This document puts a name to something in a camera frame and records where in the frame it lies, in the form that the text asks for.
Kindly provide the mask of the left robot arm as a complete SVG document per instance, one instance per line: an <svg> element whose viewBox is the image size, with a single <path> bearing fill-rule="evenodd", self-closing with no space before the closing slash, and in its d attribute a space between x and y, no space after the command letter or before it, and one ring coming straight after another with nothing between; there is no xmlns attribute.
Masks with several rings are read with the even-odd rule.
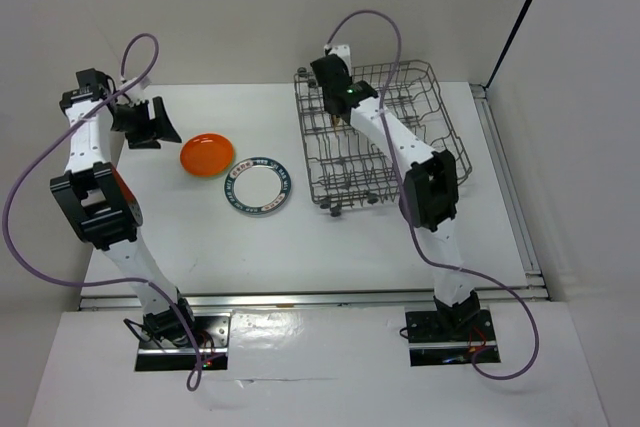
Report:
<svg viewBox="0 0 640 427"><path fill-rule="evenodd" d="M145 99L140 89L113 101L95 116L90 110L115 91L113 79L96 69L77 72L76 89L63 93L60 107L74 128L69 160L51 193L77 237L103 252L125 277L143 310L141 331L148 341L187 346L197 321L179 289L161 272L141 233L140 205L110 155L110 135L124 134L132 149L180 143L161 97Z"/></svg>

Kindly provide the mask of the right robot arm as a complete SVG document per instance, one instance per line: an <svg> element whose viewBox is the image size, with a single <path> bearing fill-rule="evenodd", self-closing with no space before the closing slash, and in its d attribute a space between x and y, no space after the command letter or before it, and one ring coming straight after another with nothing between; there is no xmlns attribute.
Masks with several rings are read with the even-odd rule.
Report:
<svg viewBox="0 0 640 427"><path fill-rule="evenodd" d="M460 338L480 305L471 281L461 272L454 155L419 139L384 105L380 90L354 80L348 45L325 45L323 56L311 68L332 121L342 121L364 135L391 161L398 177L402 216L434 268L436 326L444 337Z"/></svg>

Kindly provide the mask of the orange plate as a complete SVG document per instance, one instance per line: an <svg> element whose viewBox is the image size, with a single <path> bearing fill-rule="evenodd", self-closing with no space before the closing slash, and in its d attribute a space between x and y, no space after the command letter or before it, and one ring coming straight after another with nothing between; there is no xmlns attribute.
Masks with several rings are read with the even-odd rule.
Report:
<svg viewBox="0 0 640 427"><path fill-rule="evenodd" d="M224 172L234 159L233 144L216 133L203 133L189 139L181 149L183 169L197 177L213 177Z"/></svg>

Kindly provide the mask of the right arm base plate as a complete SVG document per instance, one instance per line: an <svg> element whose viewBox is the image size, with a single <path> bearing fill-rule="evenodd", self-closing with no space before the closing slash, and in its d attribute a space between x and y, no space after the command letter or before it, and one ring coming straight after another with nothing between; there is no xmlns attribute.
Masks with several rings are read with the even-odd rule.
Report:
<svg viewBox="0 0 640 427"><path fill-rule="evenodd" d="M475 354L477 364L501 362L488 309L455 332L446 332L431 310L406 312L405 321L399 335L408 342L412 367L471 364Z"/></svg>

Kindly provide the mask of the white plate teal rim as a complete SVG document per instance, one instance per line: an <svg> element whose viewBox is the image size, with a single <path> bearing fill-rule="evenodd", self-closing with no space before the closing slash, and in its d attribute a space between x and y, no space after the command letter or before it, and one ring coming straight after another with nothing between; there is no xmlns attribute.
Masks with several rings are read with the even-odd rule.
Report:
<svg viewBox="0 0 640 427"><path fill-rule="evenodd" d="M292 187L292 178L280 162L268 157L249 157L239 161L227 174L224 195L236 211L264 217L285 205Z"/></svg>

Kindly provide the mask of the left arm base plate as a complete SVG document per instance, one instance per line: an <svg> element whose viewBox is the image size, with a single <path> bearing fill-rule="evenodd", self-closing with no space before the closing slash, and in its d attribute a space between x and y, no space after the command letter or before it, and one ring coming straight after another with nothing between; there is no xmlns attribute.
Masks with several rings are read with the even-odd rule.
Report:
<svg viewBox="0 0 640 427"><path fill-rule="evenodd" d="M138 340L136 372L190 371L196 364L196 351L187 337L178 344L166 338L154 337L142 324L124 320ZM204 371L223 371L228 368L228 345L231 315L196 315L193 327Z"/></svg>

